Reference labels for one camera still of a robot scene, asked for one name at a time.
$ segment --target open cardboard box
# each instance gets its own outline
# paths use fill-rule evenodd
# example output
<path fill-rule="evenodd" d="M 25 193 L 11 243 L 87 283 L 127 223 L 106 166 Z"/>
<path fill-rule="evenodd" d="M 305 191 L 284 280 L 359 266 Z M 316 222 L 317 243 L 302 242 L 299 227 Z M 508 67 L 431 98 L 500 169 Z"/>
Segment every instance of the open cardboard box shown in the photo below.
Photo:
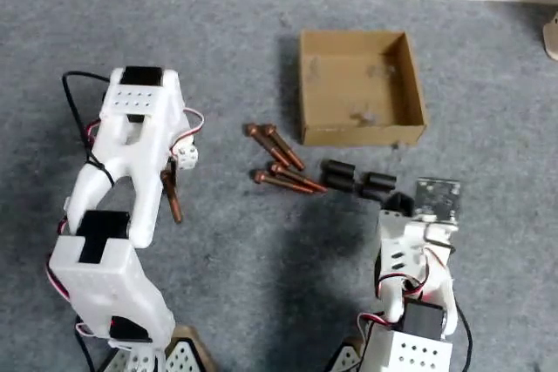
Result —
<path fill-rule="evenodd" d="M 416 144 L 427 116 L 404 32 L 301 35 L 304 145 Z"/>

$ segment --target copper bolt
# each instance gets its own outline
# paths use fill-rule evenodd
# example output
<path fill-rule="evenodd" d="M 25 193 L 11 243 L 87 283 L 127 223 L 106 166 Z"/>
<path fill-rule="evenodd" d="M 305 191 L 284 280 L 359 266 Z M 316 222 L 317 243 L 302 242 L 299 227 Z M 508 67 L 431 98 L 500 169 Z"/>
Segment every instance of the copper bolt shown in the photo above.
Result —
<path fill-rule="evenodd" d="M 174 222 L 180 224 L 182 222 L 182 209 L 180 208 L 180 202 L 178 201 L 178 196 L 176 195 L 176 182 L 174 180 L 174 174 L 170 170 L 165 169 L 160 173 L 160 179 L 163 182 L 163 188 L 167 194 L 168 205 L 171 207 Z"/>
<path fill-rule="evenodd" d="M 289 179 L 293 179 L 294 181 L 298 182 L 298 183 L 302 183 L 303 185 L 306 185 L 318 192 L 327 192 L 327 189 L 325 187 L 323 187 L 322 185 L 320 185 L 319 183 L 316 183 L 314 180 L 308 179 L 305 176 L 302 176 L 298 173 L 295 173 L 283 166 L 281 166 L 279 163 L 272 163 L 269 170 L 272 173 L 275 174 L 282 174 L 284 177 L 289 178 Z"/>
<path fill-rule="evenodd" d="M 293 152 L 293 149 L 290 148 L 290 146 L 285 142 L 284 139 L 282 139 L 282 137 L 279 135 L 279 132 L 277 132 L 277 127 L 275 125 L 266 124 L 262 127 L 262 129 L 265 135 L 267 135 L 270 139 L 272 139 L 277 144 L 279 149 L 287 155 L 287 157 L 290 159 L 290 161 L 293 162 L 293 165 L 298 170 L 304 170 L 303 161 L 300 160 L 300 158 L 295 154 L 295 152 Z"/>
<path fill-rule="evenodd" d="M 268 139 L 266 136 L 262 134 L 258 125 L 256 124 L 248 124 L 246 125 L 246 133 L 255 139 L 263 148 L 265 148 L 271 156 L 281 162 L 282 165 L 289 166 L 290 162 L 287 160 L 285 156 L 282 155 L 281 149 L 275 147 L 274 144 Z"/>
<path fill-rule="evenodd" d="M 281 180 L 278 178 L 274 178 L 273 176 L 269 176 L 262 170 L 258 170 L 254 173 L 254 182 L 255 183 L 270 183 L 271 185 L 282 186 L 293 191 L 302 192 L 302 193 L 314 193 L 313 189 L 310 189 L 305 186 L 295 185 L 294 183 L 289 182 L 288 180 Z"/>

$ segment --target black cylindrical spacer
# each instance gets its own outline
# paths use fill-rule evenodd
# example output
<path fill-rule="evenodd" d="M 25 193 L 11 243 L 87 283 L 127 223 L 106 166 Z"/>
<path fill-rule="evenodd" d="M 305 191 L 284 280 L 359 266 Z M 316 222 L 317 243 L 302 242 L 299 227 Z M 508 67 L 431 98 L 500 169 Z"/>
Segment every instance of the black cylindrical spacer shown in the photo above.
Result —
<path fill-rule="evenodd" d="M 364 198 L 365 200 L 375 200 L 380 204 L 387 201 L 390 196 L 390 192 L 385 189 L 378 189 L 371 185 L 361 185 L 358 189 L 358 196 Z"/>
<path fill-rule="evenodd" d="M 397 181 L 398 178 L 395 176 L 376 172 L 368 172 L 364 177 L 364 183 L 366 185 L 376 187 L 376 189 L 384 189 L 388 191 L 395 189 Z"/>
<path fill-rule="evenodd" d="M 349 163 L 344 163 L 343 161 L 337 160 L 326 160 L 323 163 L 323 171 L 327 173 L 335 173 L 345 178 L 354 178 L 355 176 L 355 166 Z"/>
<path fill-rule="evenodd" d="M 343 192 L 353 192 L 355 190 L 355 180 L 340 176 L 335 173 L 324 173 L 322 182 L 331 189 Z"/>

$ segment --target bolt head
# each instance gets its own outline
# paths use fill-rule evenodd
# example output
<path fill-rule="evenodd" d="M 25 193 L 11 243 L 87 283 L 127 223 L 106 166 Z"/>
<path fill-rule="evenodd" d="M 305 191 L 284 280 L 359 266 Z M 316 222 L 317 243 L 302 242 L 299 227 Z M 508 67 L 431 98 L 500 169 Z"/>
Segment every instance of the bolt head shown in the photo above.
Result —
<path fill-rule="evenodd" d="M 263 126 L 263 132 L 265 135 L 271 135 L 277 130 L 277 127 L 273 124 L 266 124 Z"/>
<path fill-rule="evenodd" d="M 248 124 L 246 125 L 246 133 L 252 137 L 254 134 L 258 132 L 258 126 L 256 124 Z"/>
<path fill-rule="evenodd" d="M 282 166 L 277 162 L 271 163 L 271 166 L 269 167 L 269 170 L 273 173 L 280 173 L 280 172 L 282 172 L 281 169 L 282 169 Z"/>
<path fill-rule="evenodd" d="M 262 172 L 261 170 L 258 170 L 256 173 L 254 173 L 255 183 L 262 183 L 264 179 L 265 179 L 265 173 Z"/>

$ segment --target white robotic arm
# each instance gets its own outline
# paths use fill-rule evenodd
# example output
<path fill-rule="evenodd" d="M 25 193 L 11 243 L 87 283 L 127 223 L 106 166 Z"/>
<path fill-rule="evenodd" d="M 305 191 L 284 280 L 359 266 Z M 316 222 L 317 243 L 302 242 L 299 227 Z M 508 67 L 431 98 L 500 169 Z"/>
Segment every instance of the white robotic arm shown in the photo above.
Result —
<path fill-rule="evenodd" d="M 151 244 L 159 211 L 160 172 L 167 164 L 174 139 L 190 130 L 190 125 L 176 71 L 162 71 L 153 82 L 148 81 L 149 85 L 132 85 L 134 76 L 127 74 L 129 69 L 112 72 L 92 151 L 114 181 L 124 176 L 132 178 L 136 199 L 128 236 L 135 247 L 144 248 Z M 176 149 L 180 167 L 195 166 L 198 152 L 193 136 L 184 138 Z M 104 172 L 84 165 L 67 202 L 72 233 L 77 232 L 85 211 L 96 208 L 110 188 Z"/>
<path fill-rule="evenodd" d="M 446 337 L 457 327 L 458 307 L 447 262 L 458 231 L 460 183 L 419 179 L 414 202 L 396 195 L 378 216 L 375 282 L 383 311 L 358 317 L 371 321 L 361 329 L 363 344 L 345 343 L 328 372 L 449 371 L 453 345 Z M 410 205 L 401 205 L 401 196 Z"/>
<path fill-rule="evenodd" d="M 192 168 L 198 159 L 176 71 L 126 67 L 112 72 L 99 114 L 92 155 L 66 201 L 69 234 L 60 235 L 49 261 L 72 307 L 92 334 L 132 350 L 129 370 L 146 359 L 153 370 L 174 331 L 174 317 L 144 275 L 135 248 L 148 247 L 167 164 Z M 132 216 L 98 211 L 113 181 L 129 176 L 135 190 Z"/>

